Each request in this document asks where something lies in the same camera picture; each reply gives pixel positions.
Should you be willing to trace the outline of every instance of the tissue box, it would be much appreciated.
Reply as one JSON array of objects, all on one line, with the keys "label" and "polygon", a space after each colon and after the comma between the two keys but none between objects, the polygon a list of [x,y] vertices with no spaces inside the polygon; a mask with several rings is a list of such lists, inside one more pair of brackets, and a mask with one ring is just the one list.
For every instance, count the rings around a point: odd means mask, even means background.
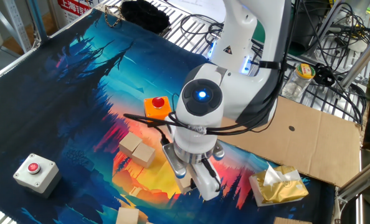
[{"label": "tissue box", "polygon": [[294,167],[280,166],[252,175],[250,184],[257,206],[295,202],[308,195],[308,191]]}]

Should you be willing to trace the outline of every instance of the cardboard box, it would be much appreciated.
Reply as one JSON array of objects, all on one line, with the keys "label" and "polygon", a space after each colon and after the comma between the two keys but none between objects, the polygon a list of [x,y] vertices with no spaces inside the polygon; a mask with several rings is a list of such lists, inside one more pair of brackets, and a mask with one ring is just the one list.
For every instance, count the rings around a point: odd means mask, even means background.
[{"label": "cardboard box", "polygon": [[[233,124],[224,118],[221,126]],[[359,171],[360,131],[358,124],[279,97],[267,130],[219,139],[340,187]]]},{"label": "cardboard box", "polygon": [[275,217],[275,221],[273,221],[273,224],[312,224],[312,223]]}]

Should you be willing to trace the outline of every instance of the red button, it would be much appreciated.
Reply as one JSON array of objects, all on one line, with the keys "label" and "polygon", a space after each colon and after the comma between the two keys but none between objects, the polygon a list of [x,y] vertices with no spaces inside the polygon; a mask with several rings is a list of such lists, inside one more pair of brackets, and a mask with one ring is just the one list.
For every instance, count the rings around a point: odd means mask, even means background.
[{"label": "red button", "polygon": [[38,165],[36,162],[33,162],[27,167],[27,170],[30,174],[36,174],[40,171],[40,165]]},{"label": "red button", "polygon": [[155,97],[152,100],[152,105],[155,108],[161,108],[162,106],[164,106],[164,99],[162,97]]}]

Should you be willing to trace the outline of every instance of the wooden block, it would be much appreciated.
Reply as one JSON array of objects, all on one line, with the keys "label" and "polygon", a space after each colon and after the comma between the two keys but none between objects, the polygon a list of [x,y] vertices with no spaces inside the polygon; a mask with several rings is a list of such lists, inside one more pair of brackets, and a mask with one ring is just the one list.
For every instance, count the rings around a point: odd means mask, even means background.
[{"label": "wooden block", "polygon": [[120,151],[128,157],[132,157],[136,147],[142,142],[142,139],[133,133],[128,133],[123,140],[120,141]]},{"label": "wooden block", "polygon": [[152,147],[145,145],[141,142],[133,152],[133,161],[145,168],[148,168],[152,163],[156,153]]},{"label": "wooden block", "polygon": [[135,208],[119,208],[116,224],[137,224],[139,214]]},{"label": "wooden block", "polygon": [[179,190],[181,191],[182,194],[185,194],[186,192],[192,190],[191,179],[192,176],[189,172],[186,172],[185,177],[182,179],[175,177],[175,181],[177,182]]},{"label": "wooden block", "polygon": [[273,224],[312,224],[312,223],[275,217],[275,221],[273,221]]}]

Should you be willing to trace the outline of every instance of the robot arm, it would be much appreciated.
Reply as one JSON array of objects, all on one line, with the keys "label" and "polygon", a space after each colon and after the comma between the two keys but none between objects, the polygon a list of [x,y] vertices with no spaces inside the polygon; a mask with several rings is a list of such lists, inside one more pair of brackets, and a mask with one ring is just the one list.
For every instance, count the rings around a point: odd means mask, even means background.
[{"label": "robot arm", "polygon": [[[188,171],[204,200],[219,193],[220,178],[211,156],[220,159],[223,151],[217,135],[222,117],[248,128],[267,123],[276,108],[282,62],[290,22],[291,0],[224,0],[227,16],[221,38],[214,43],[210,59],[192,70],[179,96],[176,118],[182,124],[170,126],[174,140],[163,146],[174,173],[181,178]],[[260,72],[243,75],[249,60],[251,38],[257,19],[265,29]]]}]

